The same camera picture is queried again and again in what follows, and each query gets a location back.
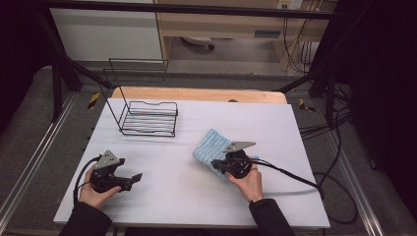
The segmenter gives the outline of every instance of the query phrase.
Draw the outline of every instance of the white tabletop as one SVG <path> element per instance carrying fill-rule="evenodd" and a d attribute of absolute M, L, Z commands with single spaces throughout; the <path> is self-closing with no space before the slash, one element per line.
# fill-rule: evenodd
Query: white tabletop
<path fill-rule="evenodd" d="M 109 99 L 121 112 L 124 100 Z M 73 208 L 72 191 L 83 166 L 110 149 L 125 164 L 119 177 L 144 173 L 130 192 L 108 200 L 102 210 L 114 224 L 149 227 L 230 227 L 256 225 L 248 203 L 237 188 L 221 180 L 192 156 L 210 129 L 232 141 L 251 141 L 248 155 L 257 155 L 300 177 L 314 181 L 290 105 L 176 101 L 178 119 L 175 138 L 123 136 L 106 105 L 89 145 L 65 194 L 54 221 L 68 221 Z M 280 172 L 259 166 L 265 198 L 276 199 L 293 227 L 329 227 L 328 217 L 313 187 Z"/>

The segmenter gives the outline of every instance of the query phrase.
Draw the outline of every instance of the person's arm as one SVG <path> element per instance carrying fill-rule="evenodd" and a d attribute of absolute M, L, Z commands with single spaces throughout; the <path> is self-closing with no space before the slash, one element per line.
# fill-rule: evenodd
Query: person's arm
<path fill-rule="evenodd" d="M 111 219 L 103 213 L 101 206 L 117 194 L 120 187 L 105 192 L 96 192 L 89 183 L 93 168 L 86 173 L 85 184 L 81 189 L 80 201 L 74 206 L 73 212 L 61 230 L 60 236 L 103 236 L 111 224 Z"/>
<path fill-rule="evenodd" d="M 249 174 L 242 179 L 236 179 L 226 172 L 229 181 L 239 189 L 243 198 L 249 202 L 249 210 L 258 224 L 261 236 L 294 235 L 287 220 L 273 199 L 264 199 L 262 174 L 253 164 Z"/>

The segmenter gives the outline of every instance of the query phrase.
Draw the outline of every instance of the human hand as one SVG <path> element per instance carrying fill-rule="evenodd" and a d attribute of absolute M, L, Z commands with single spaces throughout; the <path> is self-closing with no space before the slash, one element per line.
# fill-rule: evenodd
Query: human hand
<path fill-rule="evenodd" d="M 252 164 L 251 171 L 242 179 L 236 179 L 228 172 L 226 172 L 225 175 L 229 178 L 230 182 L 236 185 L 246 201 L 256 202 L 264 198 L 262 191 L 262 174 L 258 171 L 257 164 Z"/>
<path fill-rule="evenodd" d="M 120 186 L 116 186 L 102 194 L 96 192 L 89 183 L 89 179 L 91 178 L 93 170 L 94 167 L 90 168 L 89 171 L 87 171 L 86 173 L 84 185 L 81 188 L 80 202 L 83 202 L 95 208 L 101 208 L 101 206 L 104 204 L 106 200 L 111 198 L 113 195 L 117 194 L 122 188 Z"/>

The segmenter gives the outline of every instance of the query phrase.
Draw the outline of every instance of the blue towel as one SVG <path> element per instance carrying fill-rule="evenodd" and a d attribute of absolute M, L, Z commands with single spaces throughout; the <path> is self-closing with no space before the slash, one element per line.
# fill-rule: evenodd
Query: blue towel
<path fill-rule="evenodd" d="M 199 146 L 193 151 L 193 156 L 206 164 L 222 180 L 228 181 L 227 177 L 222 174 L 220 170 L 212 167 L 211 161 L 214 159 L 224 159 L 225 153 L 223 150 L 231 143 L 231 141 L 221 136 L 217 131 L 211 129 L 203 138 Z"/>

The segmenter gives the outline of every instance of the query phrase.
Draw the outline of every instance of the dish rack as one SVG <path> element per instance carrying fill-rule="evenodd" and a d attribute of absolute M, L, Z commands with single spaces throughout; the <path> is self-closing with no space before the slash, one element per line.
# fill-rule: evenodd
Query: dish rack
<path fill-rule="evenodd" d="M 100 83 L 98 84 L 119 127 L 119 131 L 127 136 L 175 137 L 175 127 L 178 117 L 177 103 L 167 101 L 150 103 L 141 100 L 126 99 L 120 83 L 121 81 L 117 77 L 117 72 L 123 70 L 132 71 L 134 69 L 116 69 L 113 66 L 112 60 L 114 59 L 109 59 L 111 69 L 104 69 L 103 72 L 106 80 L 113 82 L 106 74 L 109 70 L 112 71 L 115 83 L 112 84 L 115 87 L 106 92 L 104 91 L 105 88 Z M 116 88 L 120 89 L 124 101 L 121 112 L 120 110 L 116 111 L 115 107 L 112 107 L 108 100 L 111 91 Z"/>

